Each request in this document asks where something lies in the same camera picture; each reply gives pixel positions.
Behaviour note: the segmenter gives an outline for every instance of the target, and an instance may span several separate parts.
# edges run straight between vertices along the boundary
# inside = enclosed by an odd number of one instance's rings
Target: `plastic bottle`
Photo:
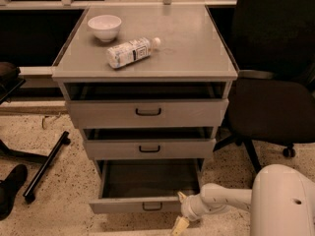
[[[141,37],[113,47],[106,51],[109,65],[114,68],[120,68],[140,59],[149,57],[152,51],[160,46],[160,39],[155,37],[147,39]]]

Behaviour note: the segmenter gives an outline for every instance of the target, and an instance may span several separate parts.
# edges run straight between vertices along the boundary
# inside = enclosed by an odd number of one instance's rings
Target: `chair base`
[[[251,140],[240,140],[236,136],[231,135],[231,136],[217,142],[217,144],[215,145],[214,151],[219,150],[220,148],[228,146],[232,143],[236,143],[239,146],[241,145],[241,143],[245,144],[248,156],[249,156],[249,158],[250,158],[250,160],[254,166],[255,172],[258,173],[262,169],[262,166],[259,162],[256,150],[255,150],[253,142]]]
[[[35,200],[34,196],[34,188],[40,181],[41,177],[49,167],[51,161],[56,156],[58,151],[60,150],[62,145],[68,145],[70,144],[70,139],[68,139],[68,132],[64,132],[62,136],[60,137],[59,141],[55,145],[55,147],[52,149],[50,154],[48,156],[46,155],[40,155],[40,154],[34,154],[24,151],[18,151],[18,150],[12,150],[9,149],[1,140],[0,140],[0,156],[5,156],[9,158],[15,158],[20,159],[28,162],[35,162],[41,164],[39,170],[35,174],[35,176],[32,178],[31,183],[28,185],[27,189],[23,193],[23,196],[25,197],[25,200],[27,203],[32,203]]]
[[[253,164],[253,167],[255,169],[255,172],[258,173],[261,169],[262,166],[259,162],[257,153],[256,153],[256,149],[253,145],[252,140],[250,139],[239,139],[238,137],[234,136],[234,135],[230,135],[229,137],[226,137],[220,141],[217,142],[217,144],[215,145],[215,149],[219,150],[225,146],[228,146],[230,144],[236,143],[238,146],[241,146],[241,144],[244,144],[246,147],[246,151],[248,153],[248,156]],[[286,148],[283,150],[283,156],[285,157],[295,157],[295,150],[293,148],[293,144],[290,145],[286,145]]]

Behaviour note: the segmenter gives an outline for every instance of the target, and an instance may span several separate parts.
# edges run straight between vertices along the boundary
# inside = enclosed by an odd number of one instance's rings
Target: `cabinet top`
[[[104,43],[88,28],[92,17],[110,14],[122,20],[117,38]],[[159,37],[152,56],[112,69],[107,48],[145,36]],[[135,5],[90,7],[53,72],[59,82],[230,81],[235,68],[203,5]]]

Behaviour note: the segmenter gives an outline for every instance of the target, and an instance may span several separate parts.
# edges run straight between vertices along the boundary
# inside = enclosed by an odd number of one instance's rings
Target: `chair backrest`
[[[315,0],[237,0],[228,45],[240,69],[301,75],[314,62]]]

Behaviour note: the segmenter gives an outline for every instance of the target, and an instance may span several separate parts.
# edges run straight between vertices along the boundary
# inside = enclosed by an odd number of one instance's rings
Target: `bottle label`
[[[142,37],[109,48],[111,66],[118,68],[149,56],[150,45],[150,41]]]

